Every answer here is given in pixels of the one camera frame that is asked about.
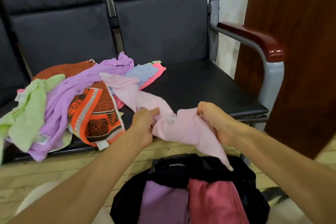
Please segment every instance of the purple towel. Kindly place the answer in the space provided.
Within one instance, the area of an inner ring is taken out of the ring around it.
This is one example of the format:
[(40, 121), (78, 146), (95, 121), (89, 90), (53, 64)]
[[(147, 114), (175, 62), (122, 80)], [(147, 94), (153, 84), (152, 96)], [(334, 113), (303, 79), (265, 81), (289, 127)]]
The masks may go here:
[(44, 125), (40, 132), (50, 137), (44, 145), (34, 143), (28, 153), (36, 160), (43, 160), (48, 152), (62, 147), (62, 135), (68, 127), (68, 109), (73, 98), (95, 82), (102, 81), (100, 72), (125, 75), (134, 67), (134, 62), (121, 52), (118, 59), (104, 60), (100, 64), (65, 79), (47, 95)]
[(188, 197), (186, 189), (146, 182), (138, 224), (188, 224)]

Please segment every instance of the person's left arm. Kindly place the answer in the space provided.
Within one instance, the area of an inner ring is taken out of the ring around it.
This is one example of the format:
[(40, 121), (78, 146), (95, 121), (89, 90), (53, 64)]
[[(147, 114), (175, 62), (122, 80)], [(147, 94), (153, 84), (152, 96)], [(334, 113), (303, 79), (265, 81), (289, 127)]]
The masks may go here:
[(8, 224), (90, 224), (126, 169), (153, 139), (159, 109), (142, 109), (132, 126), (92, 163), (36, 200)]

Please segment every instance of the floor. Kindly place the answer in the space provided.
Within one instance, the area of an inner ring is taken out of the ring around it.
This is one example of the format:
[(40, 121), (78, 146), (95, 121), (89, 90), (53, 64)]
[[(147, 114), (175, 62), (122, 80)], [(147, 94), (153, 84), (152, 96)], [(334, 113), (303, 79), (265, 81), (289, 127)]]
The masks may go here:
[[(224, 147), (228, 155), (239, 155), (233, 147)], [(133, 175), (149, 168), (152, 160), (175, 154), (199, 153), (194, 146), (155, 139), (135, 159), (115, 185), (105, 202), (111, 208), (114, 195)], [(0, 167), (0, 224), (6, 223), (15, 214), (23, 199), (38, 185), (55, 180), (65, 180), (93, 161), (99, 152), (78, 153), (46, 159), (40, 163), (33, 161), (7, 164)], [(336, 137), (317, 157), (317, 161), (336, 170)], [(256, 173), (257, 187), (263, 190), (276, 184), (256, 166), (250, 168)]]

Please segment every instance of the person's right arm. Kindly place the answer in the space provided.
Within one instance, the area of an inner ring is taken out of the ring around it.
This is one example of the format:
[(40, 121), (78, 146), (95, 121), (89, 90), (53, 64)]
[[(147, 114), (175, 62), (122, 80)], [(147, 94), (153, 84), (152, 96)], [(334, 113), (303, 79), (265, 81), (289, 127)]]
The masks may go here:
[(249, 158), (313, 223), (336, 223), (336, 171), (236, 121), (212, 103), (200, 102), (198, 112), (214, 126), (222, 144)]

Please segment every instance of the red wooden armrest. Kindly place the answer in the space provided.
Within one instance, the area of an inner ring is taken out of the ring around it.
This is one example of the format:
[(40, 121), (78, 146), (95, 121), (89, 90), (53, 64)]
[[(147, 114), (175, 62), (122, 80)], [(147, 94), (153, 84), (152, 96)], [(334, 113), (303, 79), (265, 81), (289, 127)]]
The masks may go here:
[(263, 50), (265, 58), (269, 63), (282, 62), (285, 60), (283, 47), (270, 35), (226, 21), (219, 22), (217, 27), (255, 42)]

